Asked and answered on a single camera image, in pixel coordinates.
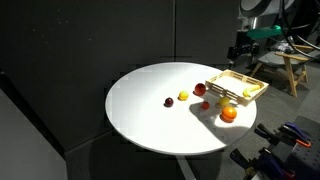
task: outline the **wooden crate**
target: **wooden crate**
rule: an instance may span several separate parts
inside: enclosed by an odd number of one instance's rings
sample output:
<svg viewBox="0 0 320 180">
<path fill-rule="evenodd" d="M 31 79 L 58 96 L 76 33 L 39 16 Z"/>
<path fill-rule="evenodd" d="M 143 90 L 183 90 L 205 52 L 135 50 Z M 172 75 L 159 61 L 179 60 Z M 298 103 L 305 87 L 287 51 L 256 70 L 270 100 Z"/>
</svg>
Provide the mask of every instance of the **wooden crate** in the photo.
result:
<svg viewBox="0 0 320 180">
<path fill-rule="evenodd" d="M 209 92 L 227 96 L 244 106 L 247 106 L 251 101 L 257 99 L 269 86 L 268 83 L 231 70 L 225 70 L 221 74 L 206 80 L 205 85 Z M 244 97 L 243 91 L 252 85 L 259 85 L 260 89 L 251 92 L 250 97 Z"/>
</svg>

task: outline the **table leg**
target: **table leg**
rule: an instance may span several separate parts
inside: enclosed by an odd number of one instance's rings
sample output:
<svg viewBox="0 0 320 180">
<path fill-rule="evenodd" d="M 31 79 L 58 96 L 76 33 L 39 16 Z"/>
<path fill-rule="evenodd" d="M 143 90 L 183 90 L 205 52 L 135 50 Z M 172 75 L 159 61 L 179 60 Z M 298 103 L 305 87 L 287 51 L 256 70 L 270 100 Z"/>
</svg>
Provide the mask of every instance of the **table leg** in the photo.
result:
<svg viewBox="0 0 320 180">
<path fill-rule="evenodd" d="M 176 158 L 186 180 L 196 180 L 186 158 L 184 156 L 176 156 Z"/>
</svg>

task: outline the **black wall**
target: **black wall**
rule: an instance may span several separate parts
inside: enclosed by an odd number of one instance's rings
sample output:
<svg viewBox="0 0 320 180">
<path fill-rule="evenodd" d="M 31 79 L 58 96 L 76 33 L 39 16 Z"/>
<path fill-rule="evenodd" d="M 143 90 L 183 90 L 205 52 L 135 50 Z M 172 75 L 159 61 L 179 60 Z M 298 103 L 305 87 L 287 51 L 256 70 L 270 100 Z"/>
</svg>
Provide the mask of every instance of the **black wall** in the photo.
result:
<svg viewBox="0 0 320 180">
<path fill-rule="evenodd" d="M 1 1 L 0 68 L 70 150 L 111 128 L 104 88 L 121 72 L 172 62 L 174 54 L 228 64 L 237 7 L 233 0 Z"/>
</svg>

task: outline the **white round table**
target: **white round table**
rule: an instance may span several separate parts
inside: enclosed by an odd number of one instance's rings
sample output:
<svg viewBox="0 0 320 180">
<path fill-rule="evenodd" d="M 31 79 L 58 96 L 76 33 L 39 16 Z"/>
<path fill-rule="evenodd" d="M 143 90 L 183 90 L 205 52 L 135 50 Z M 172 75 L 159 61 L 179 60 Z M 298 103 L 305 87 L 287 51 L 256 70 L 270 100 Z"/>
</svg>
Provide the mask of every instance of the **white round table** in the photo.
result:
<svg viewBox="0 0 320 180">
<path fill-rule="evenodd" d="M 220 119 L 219 96 L 193 94 L 198 83 L 221 73 L 194 63 L 160 63 L 137 69 L 118 80 L 106 97 L 106 113 L 114 128 L 132 143 L 159 153 L 186 156 L 223 149 L 241 138 L 256 118 L 256 103 L 237 105 L 233 123 Z M 186 101 L 178 100 L 187 91 Z M 165 99 L 174 100 L 165 107 Z M 201 109 L 203 101 L 210 103 Z"/>
</svg>

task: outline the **yellow fruit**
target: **yellow fruit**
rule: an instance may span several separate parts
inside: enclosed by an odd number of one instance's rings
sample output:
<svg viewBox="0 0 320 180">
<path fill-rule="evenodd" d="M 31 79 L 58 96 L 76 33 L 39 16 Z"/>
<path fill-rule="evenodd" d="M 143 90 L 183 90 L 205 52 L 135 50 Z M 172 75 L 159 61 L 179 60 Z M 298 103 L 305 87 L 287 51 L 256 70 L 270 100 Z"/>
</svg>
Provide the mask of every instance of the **yellow fruit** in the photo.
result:
<svg viewBox="0 0 320 180">
<path fill-rule="evenodd" d="M 228 105 L 229 103 L 230 103 L 230 99 L 227 96 L 220 98 L 218 101 L 218 105 L 220 105 L 221 107 L 224 107 L 224 106 Z"/>
<path fill-rule="evenodd" d="M 189 94 L 186 91 L 181 91 L 179 93 L 179 100 L 181 100 L 181 101 L 187 100 L 188 97 L 189 97 Z"/>
<path fill-rule="evenodd" d="M 243 91 L 243 96 L 244 96 L 244 97 L 250 97 L 250 93 L 251 93 L 252 91 L 256 91 L 256 90 L 258 90 L 258 89 L 260 89 L 260 86 L 259 86 L 259 85 L 249 86 L 249 87 L 247 87 L 247 88 Z"/>
</svg>

